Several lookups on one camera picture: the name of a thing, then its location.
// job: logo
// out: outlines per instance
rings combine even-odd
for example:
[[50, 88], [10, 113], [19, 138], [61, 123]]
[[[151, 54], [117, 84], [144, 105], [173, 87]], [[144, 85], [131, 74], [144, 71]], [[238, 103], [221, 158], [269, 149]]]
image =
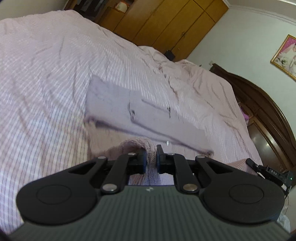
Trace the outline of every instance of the logo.
[[148, 187], [148, 188], [146, 188], [146, 191], [147, 191], [147, 192], [152, 192], [153, 190], [154, 190], [153, 187]]

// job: wooden headboard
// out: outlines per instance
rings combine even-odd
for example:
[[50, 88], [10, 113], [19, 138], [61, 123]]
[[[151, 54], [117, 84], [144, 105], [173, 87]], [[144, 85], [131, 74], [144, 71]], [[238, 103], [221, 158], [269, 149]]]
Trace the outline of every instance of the wooden headboard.
[[249, 135], [264, 166], [296, 173], [296, 141], [287, 119], [270, 96], [252, 82], [213, 64], [211, 72], [227, 80], [239, 106], [250, 116]]

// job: wooden wardrobe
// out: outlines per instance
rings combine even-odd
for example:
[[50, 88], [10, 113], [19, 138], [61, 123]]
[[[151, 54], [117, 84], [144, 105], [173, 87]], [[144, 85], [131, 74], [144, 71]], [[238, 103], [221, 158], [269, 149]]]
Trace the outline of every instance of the wooden wardrobe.
[[222, 0], [135, 0], [126, 13], [106, 7], [95, 19], [100, 26], [174, 61], [185, 59], [228, 10]]

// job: ribbed gray surface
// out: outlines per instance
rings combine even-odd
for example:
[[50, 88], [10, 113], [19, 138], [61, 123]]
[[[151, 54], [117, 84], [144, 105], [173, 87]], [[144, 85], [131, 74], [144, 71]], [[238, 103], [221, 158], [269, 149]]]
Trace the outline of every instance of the ribbed gray surface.
[[276, 223], [234, 226], [216, 219], [199, 198], [179, 193], [174, 186], [127, 186], [104, 196], [95, 209], [71, 224], [44, 227], [25, 223], [11, 234], [19, 241], [84, 240], [287, 240]]

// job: ceiling molding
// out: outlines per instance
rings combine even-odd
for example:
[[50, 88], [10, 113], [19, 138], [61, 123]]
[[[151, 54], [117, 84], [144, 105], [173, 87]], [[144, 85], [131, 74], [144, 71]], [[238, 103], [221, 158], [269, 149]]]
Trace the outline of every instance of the ceiling molding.
[[278, 13], [275, 13], [275, 12], [270, 12], [270, 11], [267, 11], [267, 10], [253, 8], [253, 7], [245, 7], [245, 6], [240, 6], [240, 5], [231, 5], [231, 4], [229, 4], [229, 2], [227, 0], [223, 0], [223, 2], [226, 5], [228, 3], [228, 7], [230, 9], [239, 9], [239, 10], [244, 10], [244, 11], [259, 13], [259, 14], [262, 14], [262, 15], [265, 15], [265, 16], [269, 16], [269, 17], [272, 17], [272, 18], [279, 19], [281, 21], [284, 21], [284, 22], [287, 22], [287, 23], [290, 23], [290, 24], [296, 26], [296, 20], [295, 19], [289, 18], [287, 16], [284, 16], [284, 15], [281, 15], [281, 14], [278, 14]]
[[226, 6], [229, 8], [230, 7], [230, 3], [227, 1], [227, 0], [222, 0], [225, 4], [226, 4]]
[[296, 2], [291, 2], [291, 1], [287, 1], [287, 0], [278, 0], [278, 1], [282, 1], [282, 2], [285, 2], [285, 3], [293, 4], [293, 5], [296, 6]]

